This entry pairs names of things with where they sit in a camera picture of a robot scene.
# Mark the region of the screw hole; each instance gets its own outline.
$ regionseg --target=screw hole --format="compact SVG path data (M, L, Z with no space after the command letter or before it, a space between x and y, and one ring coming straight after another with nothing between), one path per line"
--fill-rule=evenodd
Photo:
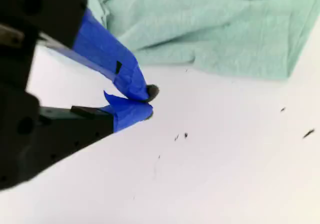
M1 178L0 178L0 182L5 182L7 180L7 177L5 175L3 175Z
M33 16L41 12L43 0L20 0L21 8L28 16Z
M57 155L56 154L51 154L50 158L51 158L51 160L55 160L57 158Z

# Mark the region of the blue painter's tape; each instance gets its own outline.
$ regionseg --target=blue painter's tape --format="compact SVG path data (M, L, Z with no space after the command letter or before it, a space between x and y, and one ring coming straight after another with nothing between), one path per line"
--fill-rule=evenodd
M135 56L106 30L87 9L72 50L59 53L103 74L127 98L149 98L145 78Z
M148 103L109 95L106 92L104 96L110 105L100 109L113 115L114 133L146 120L153 113L153 107Z

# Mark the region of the black debris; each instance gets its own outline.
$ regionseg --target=black debris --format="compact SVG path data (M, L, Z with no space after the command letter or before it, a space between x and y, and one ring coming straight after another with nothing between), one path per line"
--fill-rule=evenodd
M307 134L305 134L305 135L303 136L303 139L305 139L306 137L308 137L309 135L311 135L311 134L314 133L315 131L316 131L315 129L312 129L312 130L308 131Z

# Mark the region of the small black object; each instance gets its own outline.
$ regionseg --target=small black object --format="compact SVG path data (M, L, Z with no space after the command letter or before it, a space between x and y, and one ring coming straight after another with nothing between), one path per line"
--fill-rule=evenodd
M312 129L312 130L308 131L307 134L305 134L305 135L303 136L303 139L305 139L306 137L308 137L309 135L311 135L311 134L314 133L315 131L316 131L315 129Z
M149 94L149 98L145 100L144 102L149 103L153 101L159 94L159 87L156 85L147 85L146 86L146 92Z
M117 61L116 62L115 74L117 74L117 75L119 74L121 67L122 67L122 63L120 61Z

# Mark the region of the crumpled fabric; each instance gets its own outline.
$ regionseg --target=crumpled fabric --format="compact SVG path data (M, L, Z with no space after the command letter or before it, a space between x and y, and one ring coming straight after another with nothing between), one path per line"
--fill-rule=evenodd
M189 64L228 76L286 79L320 0L89 0L140 65Z

